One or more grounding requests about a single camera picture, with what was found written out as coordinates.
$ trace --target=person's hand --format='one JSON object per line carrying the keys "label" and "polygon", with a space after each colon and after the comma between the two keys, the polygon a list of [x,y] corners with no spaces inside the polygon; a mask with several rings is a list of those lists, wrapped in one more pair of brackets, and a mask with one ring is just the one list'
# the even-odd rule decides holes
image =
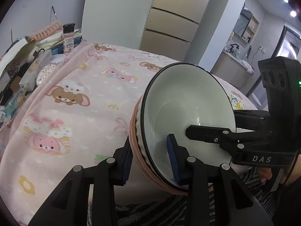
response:
{"label": "person's hand", "polygon": [[266,167],[259,167],[258,168],[258,176],[261,182],[266,180],[270,180],[272,178],[272,170]]}
{"label": "person's hand", "polygon": [[[280,180],[280,183],[284,183],[292,166],[293,166],[293,163],[284,170],[283,176]],[[266,167],[258,168],[258,176],[259,176],[259,179],[261,182],[270,180],[272,178],[272,175],[273,175],[272,170],[270,168],[266,168]],[[290,177],[286,181],[285,185],[290,185],[291,183],[296,181],[300,176],[301,176],[301,155],[299,155],[297,162],[294,166],[294,169],[293,169]]]}

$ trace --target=mirror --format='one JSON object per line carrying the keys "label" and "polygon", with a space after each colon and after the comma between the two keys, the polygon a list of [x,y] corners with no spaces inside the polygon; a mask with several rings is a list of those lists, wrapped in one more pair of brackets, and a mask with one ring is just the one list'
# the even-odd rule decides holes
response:
{"label": "mirror", "polygon": [[242,37],[252,16],[251,11],[246,6],[243,6],[233,31]]}

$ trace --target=cartoon bear print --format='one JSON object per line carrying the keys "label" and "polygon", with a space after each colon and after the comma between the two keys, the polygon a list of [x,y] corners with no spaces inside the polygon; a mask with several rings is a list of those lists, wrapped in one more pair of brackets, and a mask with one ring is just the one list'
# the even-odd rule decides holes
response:
{"label": "cartoon bear print", "polygon": [[66,105],[89,106],[90,99],[87,95],[82,93],[66,92],[61,86],[54,86],[47,94],[52,96],[56,103],[66,103]]}
{"label": "cartoon bear print", "polygon": [[124,71],[118,71],[114,68],[107,68],[100,74],[104,75],[107,78],[116,78],[130,84],[134,84],[138,80],[136,76],[129,75],[129,73],[126,73]]}
{"label": "cartoon bear print", "polygon": [[116,51],[116,49],[110,47],[109,45],[99,46],[98,43],[94,43],[94,46],[97,51],[112,51],[112,52]]}
{"label": "cartoon bear print", "polygon": [[150,71],[154,71],[154,72],[158,72],[159,70],[163,69],[163,67],[160,67],[160,66],[157,66],[155,64],[148,63],[148,62],[141,62],[140,65],[143,66],[143,67],[146,67]]}
{"label": "cartoon bear print", "polygon": [[89,89],[86,88],[82,83],[75,82],[75,81],[69,80],[69,79],[63,80],[62,83],[60,84],[60,86],[62,88],[64,88],[65,92],[73,92],[74,94],[90,92]]}

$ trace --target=black bottle cap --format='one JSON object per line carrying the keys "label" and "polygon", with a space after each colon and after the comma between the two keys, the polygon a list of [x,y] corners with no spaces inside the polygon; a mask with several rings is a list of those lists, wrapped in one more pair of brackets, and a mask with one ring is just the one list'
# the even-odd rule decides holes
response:
{"label": "black bottle cap", "polygon": [[63,33],[71,33],[74,31],[75,24],[65,24],[63,25]]}

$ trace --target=bottle label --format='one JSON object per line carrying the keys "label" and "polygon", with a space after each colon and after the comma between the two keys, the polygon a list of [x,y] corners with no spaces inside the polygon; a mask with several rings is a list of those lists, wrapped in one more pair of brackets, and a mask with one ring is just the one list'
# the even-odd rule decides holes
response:
{"label": "bottle label", "polygon": [[74,49],[74,37],[67,37],[63,40],[64,52],[70,52]]}

